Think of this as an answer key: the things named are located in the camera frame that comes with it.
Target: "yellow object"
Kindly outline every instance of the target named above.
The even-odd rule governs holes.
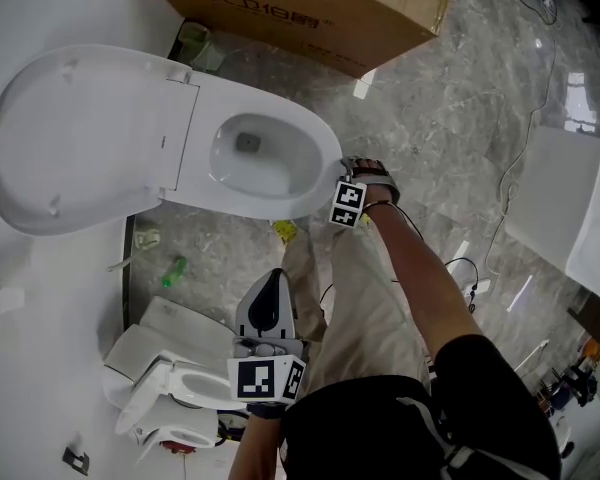
[[[273,223],[273,229],[284,245],[287,245],[298,234],[298,227],[290,220],[279,220]]]

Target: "shirt sleeve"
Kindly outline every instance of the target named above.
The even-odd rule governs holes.
[[[434,392],[454,441],[530,467],[551,480],[561,462],[549,420],[484,336],[447,343],[435,360]]]

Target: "cardboard box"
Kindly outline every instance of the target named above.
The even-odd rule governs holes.
[[[438,35],[449,0],[168,0],[211,29],[360,77]]]

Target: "hand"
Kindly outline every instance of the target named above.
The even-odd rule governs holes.
[[[380,168],[378,163],[373,160],[355,160],[355,165],[359,167]],[[361,174],[360,176],[357,176],[357,178],[363,178],[364,176],[371,176],[371,174]],[[391,191],[384,185],[367,185],[367,195],[364,198],[365,206],[370,203],[375,203],[376,201],[391,201]]]

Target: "khaki pants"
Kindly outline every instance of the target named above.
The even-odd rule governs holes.
[[[315,257],[302,230],[282,261],[296,300],[296,332],[311,343],[299,398],[324,386],[374,375],[404,375],[429,386],[425,353],[408,305],[391,286],[369,227],[334,238],[331,264],[335,301],[327,326],[320,309]]]

